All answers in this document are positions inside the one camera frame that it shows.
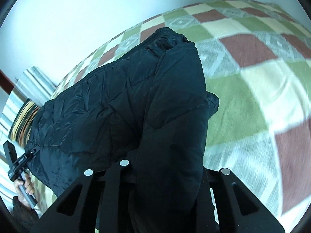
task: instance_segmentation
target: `dark sweater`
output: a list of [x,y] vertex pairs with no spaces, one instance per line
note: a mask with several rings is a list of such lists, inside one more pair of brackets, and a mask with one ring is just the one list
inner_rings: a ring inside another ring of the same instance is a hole
[[32,209],[29,210],[17,198],[13,197],[13,212],[12,216],[21,226],[29,232],[32,226],[39,220],[37,212]]

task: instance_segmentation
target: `hand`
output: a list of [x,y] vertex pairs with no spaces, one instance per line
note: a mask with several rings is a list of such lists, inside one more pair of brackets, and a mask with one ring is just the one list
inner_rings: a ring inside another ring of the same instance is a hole
[[19,186],[24,185],[26,188],[26,193],[27,194],[34,194],[35,193],[35,188],[33,183],[31,182],[30,176],[28,173],[25,173],[25,182],[23,180],[18,180],[16,179],[14,181],[14,187],[15,187],[15,191],[17,193],[17,197],[18,200],[24,205],[26,206],[28,209],[31,209],[30,204],[28,203],[28,201],[25,199],[23,193],[21,192],[21,190],[19,189]]

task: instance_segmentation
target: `black puffer jacket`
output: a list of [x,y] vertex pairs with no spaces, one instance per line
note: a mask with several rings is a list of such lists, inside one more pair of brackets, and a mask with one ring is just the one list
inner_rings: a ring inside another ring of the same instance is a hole
[[26,145],[40,152],[29,169],[59,196],[85,169],[107,169],[138,148],[143,203],[189,211],[201,183],[207,122],[218,105],[206,92],[194,43],[159,29],[41,107]]

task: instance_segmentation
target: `green square pattern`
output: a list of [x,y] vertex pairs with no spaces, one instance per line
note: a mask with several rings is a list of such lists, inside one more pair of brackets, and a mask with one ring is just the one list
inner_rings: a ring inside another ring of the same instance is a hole
[[130,29],[130,30],[125,31],[125,32],[124,32],[124,35],[123,35],[123,38],[122,38],[122,41],[124,41],[124,40],[128,39],[129,37],[131,37],[131,36],[133,36],[133,35],[139,33],[141,27],[142,27],[142,26],[140,25],[140,26],[138,26],[138,27],[135,27],[135,28],[133,28],[133,29]]
[[255,17],[248,17],[248,18],[235,18],[234,20],[238,21],[240,24],[245,26],[250,31],[266,31],[266,32],[274,32],[268,25],[264,22],[260,21],[258,18]]
[[171,11],[167,14],[164,14],[163,17],[164,17],[165,21],[167,21],[167,20],[171,20],[174,18],[186,16],[186,15],[188,15],[188,13],[184,9],[180,9],[180,10],[175,10],[175,11]]
[[176,32],[185,35],[186,38],[192,42],[213,38],[213,36],[201,25],[178,29]]
[[231,4],[227,3],[226,1],[216,1],[216,2],[209,2],[206,3],[208,6],[214,8],[225,8],[225,9],[234,9],[235,7]]
[[220,100],[218,111],[208,121],[207,146],[268,130],[259,105],[240,74],[208,79],[206,90]]
[[97,49],[97,51],[94,53],[92,60],[97,59],[98,57],[101,57],[105,52],[106,46],[107,46],[107,43],[105,43],[99,49]]
[[297,36],[303,36],[305,37],[306,35],[304,35],[295,25],[293,25],[291,22],[287,21],[287,20],[278,20],[282,25],[284,25],[287,29],[289,29],[291,32],[293,32],[293,34],[297,35]]
[[277,10],[279,10],[280,12],[284,13],[285,15],[288,15],[289,17],[291,17],[285,10],[283,10],[279,5],[277,4],[268,4],[270,7],[276,8]]
[[88,55],[87,58],[91,57],[94,53],[96,53],[97,50],[95,50],[94,52],[92,52],[90,55]]
[[294,74],[300,80],[309,99],[311,100],[311,68],[305,61],[287,61],[287,65],[292,69]]
[[124,54],[126,54],[126,52],[123,52],[123,53],[121,53],[121,54],[116,55],[116,56],[114,57],[114,60],[117,60],[117,59],[121,58]]

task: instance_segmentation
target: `person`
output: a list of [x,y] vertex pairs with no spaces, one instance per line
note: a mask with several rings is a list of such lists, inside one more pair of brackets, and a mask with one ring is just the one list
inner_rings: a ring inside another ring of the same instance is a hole
[[25,181],[16,179],[14,181],[14,187],[17,196],[13,197],[13,218],[23,226],[27,231],[30,231],[32,226],[39,220],[37,212],[30,207],[30,204],[25,199],[19,186],[24,185],[27,194],[35,194],[35,187],[31,182],[31,178],[28,173],[25,173]]
[[195,44],[164,27],[44,106],[26,102],[9,138],[26,153],[38,150],[28,169],[57,197],[86,169],[107,170],[136,151],[128,210],[133,231],[182,233],[202,180],[208,120],[218,106],[206,91]]

